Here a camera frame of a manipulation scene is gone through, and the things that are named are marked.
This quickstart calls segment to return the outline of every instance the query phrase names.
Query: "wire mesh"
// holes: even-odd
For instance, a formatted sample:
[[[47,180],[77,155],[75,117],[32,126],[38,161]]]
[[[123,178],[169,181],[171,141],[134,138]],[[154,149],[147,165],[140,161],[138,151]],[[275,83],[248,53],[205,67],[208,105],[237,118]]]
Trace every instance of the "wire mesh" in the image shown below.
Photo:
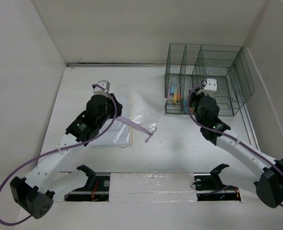
[[[217,92],[212,97],[220,107],[221,116],[234,116],[254,93],[241,46],[170,44],[165,73],[165,112],[185,114],[189,91],[206,78],[217,80]],[[169,95],[172,81],[180,86],[181,100],[174,101]]]

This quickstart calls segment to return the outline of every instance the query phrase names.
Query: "white wall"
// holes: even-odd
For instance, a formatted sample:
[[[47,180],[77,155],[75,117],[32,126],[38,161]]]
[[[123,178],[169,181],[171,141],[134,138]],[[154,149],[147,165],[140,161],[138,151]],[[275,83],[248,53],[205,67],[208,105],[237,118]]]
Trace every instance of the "white wall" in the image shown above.
[[[0,0],[0,183],[40,153],[64,68],[31,1]],[[0,216],[18,209],[7,185]]]
[[[166,63],[169,43],[242,45],[264,0],[32,0],[66,62]]]
[[[255,83],[247,106],[261,149],[283,157],[283,1],[268,0],[244,45]]]

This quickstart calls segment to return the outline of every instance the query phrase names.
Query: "metal mesh basket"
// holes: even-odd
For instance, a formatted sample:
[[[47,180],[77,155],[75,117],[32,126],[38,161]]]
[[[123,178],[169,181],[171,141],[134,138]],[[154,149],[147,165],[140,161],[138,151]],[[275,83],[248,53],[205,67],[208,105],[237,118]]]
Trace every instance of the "metal mesh basket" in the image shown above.
[[[212,97],[220,116],[234,116],[254,93],[254,85],[241,46],[170,44],[165,72],[165,96],[171,82],[180,85],[180,100],[166,101],[167,114],[185,114],[189,91],[206,78],[217,80]]]

